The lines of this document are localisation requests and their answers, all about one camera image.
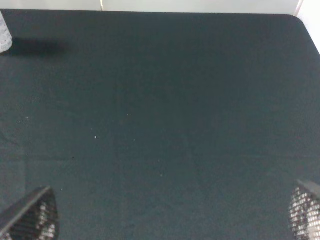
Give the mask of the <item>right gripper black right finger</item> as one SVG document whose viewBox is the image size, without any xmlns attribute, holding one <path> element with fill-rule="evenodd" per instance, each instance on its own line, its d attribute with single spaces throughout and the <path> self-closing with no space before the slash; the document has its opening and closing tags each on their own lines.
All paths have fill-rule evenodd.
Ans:
<svg viewBox="0 0 320 240">
<path fill-rule="evenodd" d="M 320 186 L 297 180 L 289 205 L 289 229 L 296 240 L 320 238 Z"/>
</svg>

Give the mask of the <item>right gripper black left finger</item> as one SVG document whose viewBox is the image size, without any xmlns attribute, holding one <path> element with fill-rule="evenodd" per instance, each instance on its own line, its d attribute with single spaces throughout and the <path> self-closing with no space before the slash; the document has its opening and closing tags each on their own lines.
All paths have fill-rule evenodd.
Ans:
<svg viewBox="0 0 320 240">
<path fill-rule="evenodd" d="M 54 190 L 38 187 L 0 213 L 2 240 L 57 240 L 60 220 Z"/>
</svg>

